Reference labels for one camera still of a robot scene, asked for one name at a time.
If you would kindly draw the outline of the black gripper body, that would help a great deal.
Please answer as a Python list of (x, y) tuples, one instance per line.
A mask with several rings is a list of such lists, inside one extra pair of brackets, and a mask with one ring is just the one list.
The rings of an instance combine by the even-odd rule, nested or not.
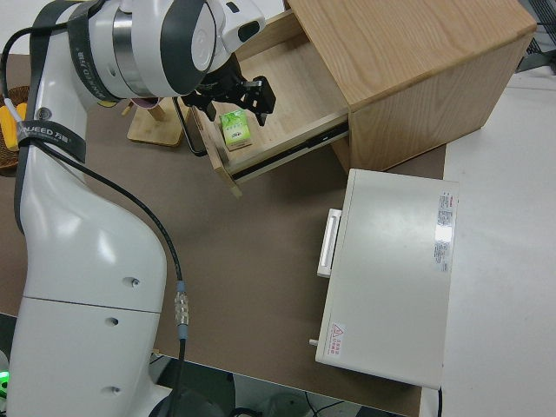
[(241, 66), (229, 58), (220, 68), (209, 72), (197, 87), (197, 92), (219, 103), (232, 103), (246, 94)]

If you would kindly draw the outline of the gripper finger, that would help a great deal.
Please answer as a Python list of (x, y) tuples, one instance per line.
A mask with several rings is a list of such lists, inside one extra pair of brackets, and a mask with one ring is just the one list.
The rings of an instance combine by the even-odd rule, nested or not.
[(252, 81), (242, 84), (244, 95), (242, 102), (244, 109), (255, 115), (260, 126), (264, 126), (267, 116), (274, 112), (275, 93), (265, 76), (257, 76)]
[(196, 91), (193, 91), (185, 96), (182, 96), (183, 103), (188, 107), (195, 107), (203, 112), (207, 118), (213, 122), (216, 117), (216, 110), (209, 96), (204, 96)]

